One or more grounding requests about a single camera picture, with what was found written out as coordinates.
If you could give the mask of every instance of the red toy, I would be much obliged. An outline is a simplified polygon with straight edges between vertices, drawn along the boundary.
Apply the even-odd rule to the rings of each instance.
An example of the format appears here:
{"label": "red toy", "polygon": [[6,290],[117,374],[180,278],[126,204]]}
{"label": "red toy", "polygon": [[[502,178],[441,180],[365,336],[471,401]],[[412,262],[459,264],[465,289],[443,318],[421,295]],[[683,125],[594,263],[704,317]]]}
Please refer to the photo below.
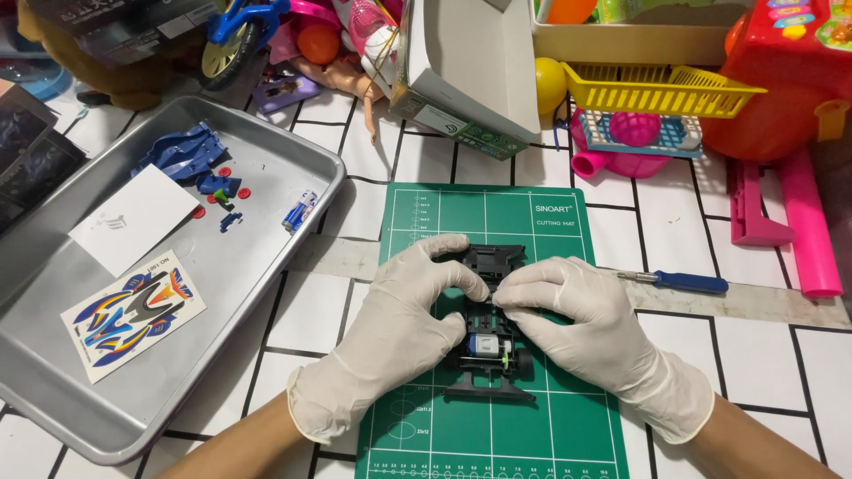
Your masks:
{"label": "red toy", "polygon": [[706,146],[772,161],[843,134],[852,101],[852,0],[757,0],[725,49],[719,73],[769,92],[735,118],[701,118]]}
{"label": "red toy", "polygon": [[329,26],[315,23],[305,27],[296,38],[302,56],[316,65],[327,65],[337,58],[340,40],[337,32]]}

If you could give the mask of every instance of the pink plastic ball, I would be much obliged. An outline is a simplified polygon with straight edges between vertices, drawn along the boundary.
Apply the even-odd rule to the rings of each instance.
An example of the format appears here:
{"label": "pink plastic ball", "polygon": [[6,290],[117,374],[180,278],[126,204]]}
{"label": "pink plastic ball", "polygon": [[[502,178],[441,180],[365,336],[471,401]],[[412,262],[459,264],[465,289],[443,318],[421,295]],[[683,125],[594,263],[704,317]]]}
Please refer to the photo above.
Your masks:
{"label": "pink plastic ball", "polygon": [[609,117],[609,132],[628,147],[645,147],[659,136],[662,124],[656,113],[616,112]]}

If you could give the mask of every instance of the yellow plastic basket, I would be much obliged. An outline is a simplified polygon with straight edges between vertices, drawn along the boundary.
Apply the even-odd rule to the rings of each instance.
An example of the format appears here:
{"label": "yellow plastic basket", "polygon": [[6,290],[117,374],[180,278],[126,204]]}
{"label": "yellow plastic basket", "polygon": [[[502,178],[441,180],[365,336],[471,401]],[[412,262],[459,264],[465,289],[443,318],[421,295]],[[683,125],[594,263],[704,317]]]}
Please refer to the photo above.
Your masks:
{"label": "yellow plastic basket", "polygon": [[639,112],[733,118],[753,88],[691,66],[562,62],[577,106],[603,112]]}

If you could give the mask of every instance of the blue toy bicycle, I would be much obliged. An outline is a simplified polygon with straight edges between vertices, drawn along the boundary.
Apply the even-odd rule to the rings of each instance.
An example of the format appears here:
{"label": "blue toy bicycle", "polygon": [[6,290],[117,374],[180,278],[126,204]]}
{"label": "blue toy bicycle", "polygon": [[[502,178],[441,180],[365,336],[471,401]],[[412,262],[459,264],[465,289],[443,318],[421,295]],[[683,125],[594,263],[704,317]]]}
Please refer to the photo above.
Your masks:
{"label": "blue toy bicycle", "polygon": [[290,8],[290,0],[233,0],[224,14],[211,16],[201,57],[201,86],[210,91],[231,86],[278,30],[279,14]]}

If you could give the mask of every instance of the white card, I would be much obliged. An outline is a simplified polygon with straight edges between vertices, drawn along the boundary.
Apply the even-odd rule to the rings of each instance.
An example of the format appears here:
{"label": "white card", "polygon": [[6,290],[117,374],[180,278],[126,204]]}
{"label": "white card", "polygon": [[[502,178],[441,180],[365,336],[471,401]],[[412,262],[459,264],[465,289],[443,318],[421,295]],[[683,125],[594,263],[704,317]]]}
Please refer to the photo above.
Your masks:
{"label": "white card", "polygon": [[68,234],[116,278],[199,201],[150,164]]}
{"label": "white card", "polygon": [[205,309],[169,250],[60,316],[94,384]]}

